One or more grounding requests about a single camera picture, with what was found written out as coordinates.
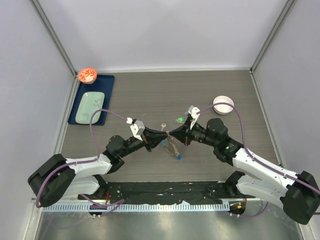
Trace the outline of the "silver key with ring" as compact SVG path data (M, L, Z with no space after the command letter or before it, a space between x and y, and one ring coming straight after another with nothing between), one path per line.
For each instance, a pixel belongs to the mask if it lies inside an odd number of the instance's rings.
M166 124L165 124L165 123L162 123L162 124L161 124L161 131L162 131L162 132L165 132L165 131L166 131Z

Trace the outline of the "green tag with key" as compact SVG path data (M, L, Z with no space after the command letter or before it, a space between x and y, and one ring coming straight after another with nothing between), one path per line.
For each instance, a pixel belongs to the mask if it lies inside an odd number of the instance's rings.
M179 118L177 118L176 120L175 120L175 123L176 124L183 124L184 123L184 117L179 117Z

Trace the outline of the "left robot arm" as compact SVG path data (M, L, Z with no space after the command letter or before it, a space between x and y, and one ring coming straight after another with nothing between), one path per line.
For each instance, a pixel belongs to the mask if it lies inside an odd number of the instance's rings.
M168 134L146 127L139 137L112 136L105 151L97 156L72 159L57 153L27 180L36 195L36 206L49 207L68 195L91 195L100 200L107 192L102 175L114 173L124 165L123 158L145 148L152 151Z

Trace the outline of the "steel key organizer blue handle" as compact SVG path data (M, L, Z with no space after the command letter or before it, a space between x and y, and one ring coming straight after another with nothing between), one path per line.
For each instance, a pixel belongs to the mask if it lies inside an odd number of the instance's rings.
M168 136L166 141L163 140L160 144L167 154L175 157L177 160L182 159L181 153L173 137Z

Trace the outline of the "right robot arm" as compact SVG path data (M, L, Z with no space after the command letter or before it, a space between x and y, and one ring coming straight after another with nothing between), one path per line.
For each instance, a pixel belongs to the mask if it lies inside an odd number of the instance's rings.
M221 119L210 119L206 127L187 121L169 134L186 146L192 141L211 146L218 160L242 170L228 178L225 190L230 197L242 194L260 198L283 209L301 225L316 215L320 189L314 176L307 171L287 170L256 155L229 136Z

